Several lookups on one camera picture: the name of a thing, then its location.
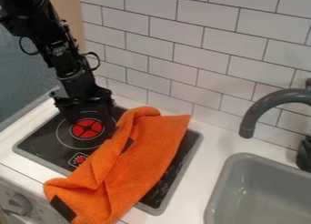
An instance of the gray faucet spout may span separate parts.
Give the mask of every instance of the gray faucet spout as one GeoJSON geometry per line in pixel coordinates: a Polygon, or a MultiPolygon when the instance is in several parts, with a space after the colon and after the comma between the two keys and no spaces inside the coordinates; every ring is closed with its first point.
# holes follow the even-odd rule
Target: gray faucet spout
{"type": "Polygon", "coordinates": [[[271,108],[287,103],[311,106],[311,90],[284,89],[262,97],[247,110],[240,126],[239,135],[243,138],[253,137],[258,119],[271,108]]]}

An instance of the sink rim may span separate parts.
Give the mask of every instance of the sink rim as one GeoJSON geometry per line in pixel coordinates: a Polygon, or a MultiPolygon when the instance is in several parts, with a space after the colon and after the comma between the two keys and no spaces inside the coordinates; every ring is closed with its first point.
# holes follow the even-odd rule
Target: sink rim
{"type": "Polygon", "coordinates": [[[269,158],[263,158],[261,156],[251,154],[251,153],[236,153],[229,158],[226,159],[220,173],[218,179],[215,183],[214,189],[211,193],[210,199],[208,200],[205,212],[204,212],[204,223],[205,224],[215,224],[215,221],[211,219],[215,214],[215,202],[218,201],[218,198],[222,195],[222,189],[217,188],[217,185],[225,184],[226,180],[228,179],[231,171],[232,166],[241,161],[241,160],[252,160],[255,162],[263,163],[269,167],[282,170],[287,173],[296,174],[299,177],[310,179],[311,180],[311,173],[306,172],[304,170],[300,170],[298,168],[294,168],[280,162],[271,160],[269,158]]]}

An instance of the black cable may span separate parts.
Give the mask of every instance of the black cable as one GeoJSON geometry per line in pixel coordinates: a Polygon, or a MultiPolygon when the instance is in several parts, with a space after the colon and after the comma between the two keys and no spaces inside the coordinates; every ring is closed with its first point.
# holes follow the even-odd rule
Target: black cable
{"type": "Polygon", "coordinates": [[[95,56],[96,59],[97,59],[97,62],[98,62],[97,66],[95,66],[95,67],[90,67],[90,68],[88,68],[87,70],[88,70],[88,71],[95,71],[95,70],[97,70],[97,69],[100,67],[100,65],[101,65],[100,58],[99,58],[98,54],[96,54],[95,52],[89,52],[89,53],[84,54],[84,56],[87,56],[87,55],[95,56]]]}
{"type": "Polygon", "coordinates": [[[18,41],[18,44],[19,44],[19,47],[21,48],[22,52],[27,54],[27,55],[30,55],[30,56],[36,56],[39,54],[39,51],[35,51],[33,53],[28,53],[24,48],[23,48],[23,38],[24,37],[20,37],[19,38],[19,41],[18,41]]]}

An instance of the tiled wall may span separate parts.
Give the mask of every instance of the tiled wall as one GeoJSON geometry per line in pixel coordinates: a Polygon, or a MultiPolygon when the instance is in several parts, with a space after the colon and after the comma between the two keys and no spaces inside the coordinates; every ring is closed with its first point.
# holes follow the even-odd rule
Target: tiled wall
{"type": "MultiPolygon", "coordinates": [[[[237,131],[260,97],[311,77],[311,0],[82,3],[98,81],[120,96],[237,131]]],[[[286,105],[256,137],[295,149],[310,131],[311,109],[286,105]]]]}

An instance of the faucet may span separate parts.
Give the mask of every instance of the faucet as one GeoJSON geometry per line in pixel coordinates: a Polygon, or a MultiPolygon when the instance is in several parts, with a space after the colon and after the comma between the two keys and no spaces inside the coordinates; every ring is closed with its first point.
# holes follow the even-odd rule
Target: faucet
{"type": "MultiPolygon", "coordinates": [[[[256,101],[244,115],[239,135],[243,138],[252,138],[258,119],[271,108],[287,103],[301,103],[311,106],[311,78],[306,81],[305,89],[279,90],[256,101]]],[[[301,142],[296,163],[301,169],[311,172],[311,137],[306,137],[301,142]]]]}

